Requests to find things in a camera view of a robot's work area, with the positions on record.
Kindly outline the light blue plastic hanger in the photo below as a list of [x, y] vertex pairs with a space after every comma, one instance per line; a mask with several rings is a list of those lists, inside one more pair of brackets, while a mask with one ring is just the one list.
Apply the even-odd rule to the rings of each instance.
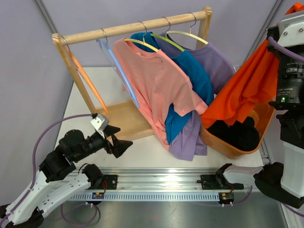
[[117, 76], [120, 78], [123, 87], [125, 88], [125, 90], [128, 92], [129, 96], [131, 97], [131, 99], [133, 100], [135, 106], [137, 108], [140, 107], [140, 104], [137, 100], [137, 97], [132, 89], [132, 86], [127, 78], [127, 76], [124, 73], [124, 70], [122, 69], [118, 59], [116, 58], [116, 56], [114, 55], [113, 51], [111, 50], [109, 44], [108, 44], [108, 38], [107, 35], [104, 31], [103, 28], [101, 28], [101, 31], [104, 35], [104, 38], [99, 38], [96, 40], [96, 42], [98, 43], [102, 53], [104, 54], [104, 56], [106, 57], [108, 63], [110, 64], [110, 66], [112, 67], [112, 69], [115, 71], [115, 73], [117, 74]]

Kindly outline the pink t-shirt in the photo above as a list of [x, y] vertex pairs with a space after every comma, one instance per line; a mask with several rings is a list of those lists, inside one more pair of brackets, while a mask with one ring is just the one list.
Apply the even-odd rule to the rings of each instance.
[[161, 50], [146, 52], [126, 38], [116, 41], [113, 53], [139, 103], [139, 111], [165, 149], [169, 149], [165, 120], [170, 105], [185, 116], [202, 114], [207, 105], [192, 89], [189, 77]]

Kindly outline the orange plastic hanger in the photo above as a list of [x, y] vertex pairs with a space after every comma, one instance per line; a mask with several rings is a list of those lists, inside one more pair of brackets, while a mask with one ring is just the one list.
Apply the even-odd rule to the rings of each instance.
[[103, 99], [101, 98], [98, 90], [96, 89], [96, 87], [94, 86], [94, 84], [92, 83], [90, 77], [87, 75], [86, 71], [84, 70], [84, 68], [81, 66], [81, 64], [79, 63], [79, 61], [77, 60], [77, 58], [74, 56], [74, 54], [71, 52], [66, 39], [62, 36], [63, 41], [65, 42], [67, 48], [68, 48], [68, 52], [72, 58], [72, 61], [74, 62], [75, 66], [76, 66], [76, 70], [78, 71], [78, 73], [81, 75], [81, 77], [84, 79], [84, 81], [86, 82], [86, 84], [88, 85], [88, 87], [90, 88], [90, 90], [93, 92], [93, 94], [95, 95], [95, 97], [97, 98], [98, 102], [100, 103], [100, 105], [103, 107], [103, 109], [105, 110], [106, 114], [109, 114], [109, 110], [105, 104], [105, 102], [103, 101]]

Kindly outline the yellow plastic hanger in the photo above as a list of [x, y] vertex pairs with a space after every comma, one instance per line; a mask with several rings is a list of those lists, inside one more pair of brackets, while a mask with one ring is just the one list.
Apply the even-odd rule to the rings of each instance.
[[144, 36], [147, 34], [147, 27], [146, 27], [146, 25], [142, 21], [139, 21], [139, 23], [141, 23], [144, 26], [144, 28], [145, 28], [145, 33], [142, 36], [142, 41], [137, 40], [137, 39], [132, 39], [132, 38], [125, 38], [124, 41], [130, 41], [130, 42], [133, 42], [133, 43], [138, 43], [140, 45], [146, 46], [148, 49], [150, 49], [150, 50], [152, 50], [154, 52], [158, 52], [159, 50], [157, 48], [155, 48], [154, 46], [152, 46], [152, 45], [150, 45], [150, 44], [148, 44], [148, 43], [145, 42]]

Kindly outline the black t-shirt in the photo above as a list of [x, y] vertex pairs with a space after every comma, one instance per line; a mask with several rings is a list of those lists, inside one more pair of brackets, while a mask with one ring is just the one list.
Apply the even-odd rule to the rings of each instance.
[[255, 121], [250, 116], [242, 123], [235, 121], [233, 125], [217, 120], [207, 131], [231, 146], [246, 152], [254, 150], [260, 142]]

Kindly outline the orange t-shirt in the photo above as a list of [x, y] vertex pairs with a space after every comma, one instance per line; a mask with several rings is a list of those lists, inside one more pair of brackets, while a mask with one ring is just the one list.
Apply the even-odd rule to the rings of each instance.
[[200, 116], [204, 128], [217, 120], [228, 125], [242, 123], [257, 103], [267, 104], [275, 97], [279, 60], [267, 44], [264, 40]]

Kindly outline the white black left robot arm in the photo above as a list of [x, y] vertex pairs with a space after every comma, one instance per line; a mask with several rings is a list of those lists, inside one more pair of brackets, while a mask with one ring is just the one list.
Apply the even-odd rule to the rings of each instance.
[[132, 146], [132, 141], [119, 140], [115, 133], [120, 128], [106, 127], [111, 141], [99, 132], [84, 137], [80, 130], [70, 130], [59, 140], [58, 146], [39, 165], [34, 180], [11, 204], [0, 207], [0, 217], [7, 220], [8, 228], [38, 228], [44, 219], [59, 205], [76, 193], [86, 189], [98, 189], [104, 175], [95, 164], [86, 165], [70, 182], [54, 192], [50, 190], [76, 170], [75, 164], [93, 153], [104, 149], [119, 158]]

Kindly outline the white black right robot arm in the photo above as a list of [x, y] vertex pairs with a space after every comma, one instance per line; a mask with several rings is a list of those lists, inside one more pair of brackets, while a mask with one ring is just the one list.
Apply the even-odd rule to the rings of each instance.
[[280, 139], [284, 163], [265, 165], [254, 175], [255, 185], [266, 196], [293, 208], [304, 203], [304, 13], [285, 15], [267, 32], [267, 49], [278, 57], [275, 101], [269, 104], [284, 110]]

